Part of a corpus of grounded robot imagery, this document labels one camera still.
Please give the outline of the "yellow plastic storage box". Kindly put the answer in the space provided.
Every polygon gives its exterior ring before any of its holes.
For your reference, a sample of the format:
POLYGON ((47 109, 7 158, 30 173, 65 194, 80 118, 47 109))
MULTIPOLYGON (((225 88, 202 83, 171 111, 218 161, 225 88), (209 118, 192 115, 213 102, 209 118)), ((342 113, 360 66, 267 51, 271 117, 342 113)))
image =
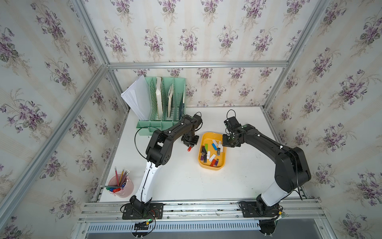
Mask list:
POLYGON ((201 146, 200 146, 200 150, 199 150, 198 162, 202 168, 210 169, 210 170, 220 170, 225 166, 226 147, 223 146, 223 152, 220 153, 220 156, 217 156, 216 150, 212 147, 212 143, 213 143, 212 140, 213 139, 216 140, 218 144, 219 144, 219 142, 222 143, 222 134, 218 134, 218 133, 214 133, 214 132, 206 132, 203 135, 203 137, 201 139, 201 146), (216 155, 215 159, 219 160, 217 167, 211 167, 210 166, 211 162, 209 161, 209 159, 207 159, 207 163, 200 161, 201 155, 202 155, 202 146, 204 146, 206 143, 208 144, 208 150, 210 151, 210 155, 212 156, 213 154, 215 154, 216 155))

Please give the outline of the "black oval usb drive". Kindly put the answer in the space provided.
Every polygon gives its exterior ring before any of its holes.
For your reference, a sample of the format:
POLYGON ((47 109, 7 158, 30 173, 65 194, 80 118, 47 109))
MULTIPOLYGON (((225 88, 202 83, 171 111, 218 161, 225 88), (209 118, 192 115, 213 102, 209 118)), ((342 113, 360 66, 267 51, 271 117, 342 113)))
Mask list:
POLYGON ((206 150, 205 146, 202 146, 202 154, 207 155, 208 151, 206 150))

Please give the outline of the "red rectangular usb drive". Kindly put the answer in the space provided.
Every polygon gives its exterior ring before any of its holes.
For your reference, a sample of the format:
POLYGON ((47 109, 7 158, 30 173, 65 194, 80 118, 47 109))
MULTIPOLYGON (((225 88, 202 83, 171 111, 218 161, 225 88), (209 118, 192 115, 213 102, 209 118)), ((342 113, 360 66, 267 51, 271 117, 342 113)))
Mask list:
POLYGON ((215 163, 215 161, 216 161, 216 159, 214 159, 214 160, 211 162, 211 164, 210 164, 211 167, 214 167, 214 163, 215 163))

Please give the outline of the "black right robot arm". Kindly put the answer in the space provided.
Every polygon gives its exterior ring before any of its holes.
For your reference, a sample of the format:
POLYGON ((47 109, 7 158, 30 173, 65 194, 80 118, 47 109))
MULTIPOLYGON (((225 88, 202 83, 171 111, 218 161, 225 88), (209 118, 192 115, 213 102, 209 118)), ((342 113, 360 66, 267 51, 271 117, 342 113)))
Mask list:
POLYGON ((251 124, 240 124, 236 115, 227 116, 224 125, 226 133, 222 136, 222 144, 228 148, 230 160, 242 167, 260 168, 261 164, 249 162, 249 153, 238 151, 239 147, 249 145, 275 165, 272 184, 256 198, 254 209, 259 215, 265 216, 275 211, 284 198, 311 180, 311 172, 301 148, 278 143, 251 124))

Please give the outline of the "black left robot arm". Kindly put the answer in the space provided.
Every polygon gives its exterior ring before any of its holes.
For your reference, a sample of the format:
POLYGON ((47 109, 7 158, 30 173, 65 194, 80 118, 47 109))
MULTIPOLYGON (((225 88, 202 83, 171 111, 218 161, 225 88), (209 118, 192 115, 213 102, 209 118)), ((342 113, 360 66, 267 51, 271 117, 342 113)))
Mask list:
POLYGON ((166 130, 156 129, 146 148, 146 168, 141 184, 129 202, 143 207, 152 200, 153 183, 162 166, 171 158, 173 146, 177 139, 191 150, 198 144, 199 136, 196 131, 203 126, 202 114, 197 112, 193 116, 184 115, 174 126, 166 130))

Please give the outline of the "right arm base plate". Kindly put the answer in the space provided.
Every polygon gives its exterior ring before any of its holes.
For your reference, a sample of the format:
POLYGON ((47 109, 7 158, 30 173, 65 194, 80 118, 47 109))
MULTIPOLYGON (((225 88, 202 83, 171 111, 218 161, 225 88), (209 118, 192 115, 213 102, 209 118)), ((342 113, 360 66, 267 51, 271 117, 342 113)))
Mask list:
POLYGON ((268 206, 261 196, 261 194, 257 196, 256 201, 240 201, 238 203, 243 217, 277 219, 282 214, 283 207, 279 203, 268 206))

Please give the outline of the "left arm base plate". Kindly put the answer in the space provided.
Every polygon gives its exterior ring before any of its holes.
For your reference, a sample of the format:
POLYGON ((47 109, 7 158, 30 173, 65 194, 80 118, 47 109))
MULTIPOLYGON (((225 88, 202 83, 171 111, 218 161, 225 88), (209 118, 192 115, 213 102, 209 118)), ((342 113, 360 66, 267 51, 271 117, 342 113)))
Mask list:
POLYGON ((120 207, 120 212, 123 220, 162 219, 164 204, 152 203, 151 200, 143 203, 134 195, 129 199, 129 203, 120 207))

